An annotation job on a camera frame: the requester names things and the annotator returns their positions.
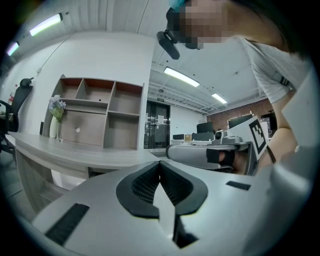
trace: door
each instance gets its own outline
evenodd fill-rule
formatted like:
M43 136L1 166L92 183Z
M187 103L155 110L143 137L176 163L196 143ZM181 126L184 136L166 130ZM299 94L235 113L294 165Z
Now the door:
M144 124L144 148L162 149L169 145L170 106L148 101Z

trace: computer monitor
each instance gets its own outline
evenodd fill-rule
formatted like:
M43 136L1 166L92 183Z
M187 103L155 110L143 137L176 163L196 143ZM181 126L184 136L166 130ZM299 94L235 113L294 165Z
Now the computer monitor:
M240 117L228 120L229 129L231 129L231 128L235 127L235 126L238 126L238 125L242 124L243 122L245 122L245 121L247 121L247 120L249 120L251 118L252 118L252 115L249 114L249 115L244 115L244 116L240 116Z
M213 133L214 132L214 125L213 125L212 122L199 123L196 126L196 132L198 134L201 134L201 133Z

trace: office desk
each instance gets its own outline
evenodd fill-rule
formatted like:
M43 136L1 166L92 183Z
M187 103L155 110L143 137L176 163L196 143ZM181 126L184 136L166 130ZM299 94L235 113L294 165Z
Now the office desk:
M37 214L68 190L53 184L51 170L89 179L93 173L158 161L148 151L101 148L94 145L58 141L41 135L10 132L15 138L16 162L21 183Z

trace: black office chair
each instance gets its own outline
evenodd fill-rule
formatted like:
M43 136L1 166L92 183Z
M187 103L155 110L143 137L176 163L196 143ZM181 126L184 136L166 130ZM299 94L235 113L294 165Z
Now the black office chair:
M6 134L8 132L17 132L19 129L18 112L25 102L26 98L33 89L31 86L32 78L24 78L20 82L20 87L15 91L12 105L0 100L0 106L5 106L5 118L0 118L0 153L2 151L15 154L15 147L8 141Z

